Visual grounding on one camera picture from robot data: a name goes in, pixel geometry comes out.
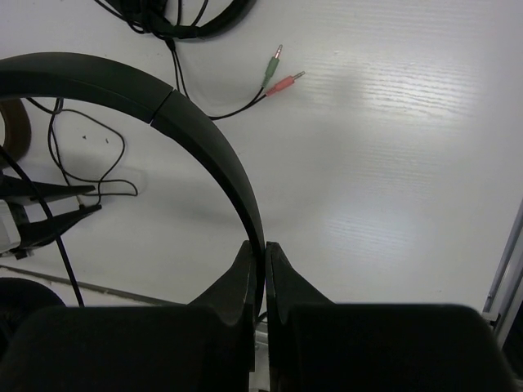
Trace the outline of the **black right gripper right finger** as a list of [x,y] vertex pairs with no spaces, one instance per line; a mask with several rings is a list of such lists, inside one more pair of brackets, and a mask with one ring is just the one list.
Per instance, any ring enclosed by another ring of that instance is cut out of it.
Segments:
[[279,243],[266,244],[267,322],[284,325],[291,310],[302,306],[326,306],[333,302],[291,265]]

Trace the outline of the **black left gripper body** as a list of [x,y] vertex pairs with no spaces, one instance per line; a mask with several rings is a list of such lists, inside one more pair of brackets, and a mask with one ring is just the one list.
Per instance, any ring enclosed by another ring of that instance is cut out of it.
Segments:
[[14,256],[17,260],[25,257],[18,228],[24,222],[25,210],[22,206],[1,201],[1,257]]

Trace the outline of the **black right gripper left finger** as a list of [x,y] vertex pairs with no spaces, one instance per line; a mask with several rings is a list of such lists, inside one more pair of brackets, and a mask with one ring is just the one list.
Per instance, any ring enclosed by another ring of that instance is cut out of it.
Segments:
[[230,268],[189,306],[213,311],[227,326],[254,324],[257,311],[257,259],[249,241],[244,241]]

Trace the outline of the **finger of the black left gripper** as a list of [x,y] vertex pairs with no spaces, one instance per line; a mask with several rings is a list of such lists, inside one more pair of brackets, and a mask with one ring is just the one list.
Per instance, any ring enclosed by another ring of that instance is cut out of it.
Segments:
[[[84,194],[95,190],[93,185],[55,185],[34,182],[39,194],[45,200],[61,200]],[[36,200],[37,196],[31,186],[24,180],[13,176],[1,174],[1,200]]]
[[25,212],[22,221],[17,223],[20,233],[20,250],[33,250],[54,242],[58,235],[63,235],[82,219],[98,212],[101,205],[80,207],[77,210],[62,213],[41,221],[29,222]]

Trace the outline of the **black headphones with thin cable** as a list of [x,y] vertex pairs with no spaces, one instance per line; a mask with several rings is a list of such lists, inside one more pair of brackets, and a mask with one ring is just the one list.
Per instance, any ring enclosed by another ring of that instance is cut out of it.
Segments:
[[232,286],[225,299],[213,284],[189,305],[149,308],[46,308],[26,321],[18,341],[99,341],[124,329],[187,340],[192,332],[253,334],[265,285],[262,219],[253,188],[236,152],[213,121],[165,82],[122,63],[77,53],[45,52],[1,61],[2,99],[55,97],[84,101],[128,114],[149,124],[191,154],[221,186],[248,236],[244,266],[248,269],[251,305],[234,309]]

